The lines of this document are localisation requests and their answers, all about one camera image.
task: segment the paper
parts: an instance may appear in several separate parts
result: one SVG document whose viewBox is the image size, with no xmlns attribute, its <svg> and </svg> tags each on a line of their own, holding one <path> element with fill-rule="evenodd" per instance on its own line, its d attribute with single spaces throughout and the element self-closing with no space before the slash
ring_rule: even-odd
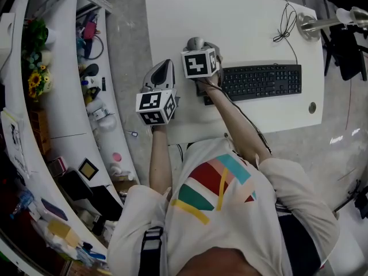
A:
<svg viewBox="0 0 368 276">
<path fill-rule="evenodd" d="M 21 120 L 13 116 L 8 110 L 4 109 L 1 111 L 1 124 L 9 159 L 15 165 L 20 174 L 29 178 L 20 139 L 20 122 Z"/>
</svg>

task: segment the white cube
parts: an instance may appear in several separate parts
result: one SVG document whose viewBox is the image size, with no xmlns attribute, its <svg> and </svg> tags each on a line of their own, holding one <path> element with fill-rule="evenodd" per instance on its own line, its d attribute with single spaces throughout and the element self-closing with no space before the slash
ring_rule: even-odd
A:
<svg viewBox="0 0 368 276">
<path fill-rule="evenodd" d="M 168 124 L 177 108 L 176 94 L 175 89 L 137 94 L 136 113 L 145 125 Z"/>
<path fill-rule="evenodd" d="M 208 48 L 200 51 L 182 52 L 185 78 L 204 78 L 219 70 L 216 63 L 216 51 Z"/>
</svg>

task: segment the curved shelf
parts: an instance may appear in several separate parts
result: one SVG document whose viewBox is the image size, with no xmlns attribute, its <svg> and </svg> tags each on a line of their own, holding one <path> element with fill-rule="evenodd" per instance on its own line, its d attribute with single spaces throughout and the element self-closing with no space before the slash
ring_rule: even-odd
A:
<svg viewBox="0 0 368 276">
<path fill-rule="evenodd" d="M 52 53 L 49 70 L 53 88 L 40 103 L 47 112 L 52 154 L 64 157 L 68 167 L 78 170 L 87 158 L 98 172 L 92 179 L 81 176 L 90 186 L 112 185 L 95 142 L 83 100 L 76 58 L 76 0 L 60 0 L 44 16 L 46 26 L 56 32 L 56 41 L 47 46 Z M 115 188 L 107 187 L 122 205 Z"/>
<path fill-rule="evenodd" d="M 89 1 L 87 0 L 78 0 L 77 9 L 85 6 L 88 3 Z M 98 98 L 100 98 L 102 102 L 106 105 L 108 111 L 111 114 L 115 115 L 117 120 L 117 126 L 113 131 L 100 134 L 99 143 L 101 146 L 101 156 L 105 165 L 117 163 L 123 171 L 131 172 L 129 177 L 133 178 L 138 184 L 140 184 L 136 174 L 136 170 L 133 165 L 133 160 L 128 149 L 127 141 L 124 136 L 124 130 L 121 125 L 119 111 L 116 104 L 109 63 L 108 41 L 106 37 L 106 11 L 100 8 L 99 10 L 96 10 L 96 12 L 98 13 L 97 29 L 101 31 L 98 36 L 101 38 L 104 46 L 103 53 L 99 58 L 94 60 L 82 59 L 82 63 L 87 66 L 92 63 L 98 65 L 98 73 L 101 76 L 105 77 L 106 82 L 106 91 L 100 91 L 98 94 Z M 96 57 L 101 52 L 101 48 L 101 43 L 97 39 L 94 39 L 90 57 Z M 114 152 L 118 152 L 122 156 L 122 160 L 120 162 L 117 162 L 113 159 Z"/>
<path fill-rule="evenodd" d="M 70 17 L 73 18 L 73 15 L 75 16 L 76 0 L 61 0 L 60 2 L 60 4 L 69 4 L 67 7 L 71 10 L 70 13 L 68 13 L 69 16 L 65 17 L 68 19 Z M 11 8 L 11 12 L 16 14 L 13 32 L 13 46 L 11 54 L 1 71 L 3 84 L 5 85 L 6 107 L 22 120 L 20 125 L 20 139 L 29 174 L 28 177 L 24 177 L 24 180 L 27 188 L 33 193 L 35 203 L 42 216 L 55 217 L 55 215 L 47 211 L 43 206 L 41 202 L 41 199 L 43 198 L 65 213 L 68 218 L 68 221 L 65 221 L 65 223 L 78 234 L 81 241 L 88 242 L 93 246 L 92 251 L 106 255 L 106 247 L 104 247 L 104 245 L 102 245 L 102 243 L 99 242 L 98 239 L 87 229 L 82 221 L 80 221 L 61 194 L 46 167 L 32 132 L 25 105 L 20 62 L 23 20 L 27 4 L 28 0 L 15 0 Z"/>
</svg>

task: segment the pink object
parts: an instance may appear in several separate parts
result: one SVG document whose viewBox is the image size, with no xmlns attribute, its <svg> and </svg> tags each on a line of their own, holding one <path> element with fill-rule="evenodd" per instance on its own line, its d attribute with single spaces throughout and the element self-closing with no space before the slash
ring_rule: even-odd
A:
<svg viewBox="0 0 368 276">
<path fill-rule="evenodd" d="M 114 152 L 113 153 L 113 159 L 116 161 L 116 162 L 120 162 L 121 161 L 121 155 L 118 154 L 117 152 Z"/>
</svg>

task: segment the white desk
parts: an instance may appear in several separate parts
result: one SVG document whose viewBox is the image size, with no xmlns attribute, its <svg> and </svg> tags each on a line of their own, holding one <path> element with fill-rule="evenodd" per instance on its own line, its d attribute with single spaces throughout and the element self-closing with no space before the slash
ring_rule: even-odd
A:
<svg viewBox="0 0 368 276">
<path fill-rule="evenodd" d="M 283 0 L 146 0 L 152 63 L 170 58 L 175 87 L 181 97 L 175 119 L 168 125 L 170 144 L 223 136 L 227 132 L 215 106 L 196 96 L 194 82 L 185 79 L 181 54 L 191 37 L 202 37 L 220 47 L 223 67 L 253 64 L 294 64 L 288 43 L 274 43 L 280 26 Z M 296 11 L 315 11 L 293 4 Z M 324 97 L 324 63 L 321 41 L 305 41 L 295 26 L 289 42 L 302 65 L 302 93 L 237 101 L 263 132 L 320 124 Z M 309 113 L 311 102 L 316 111 Z"/>
</svg>

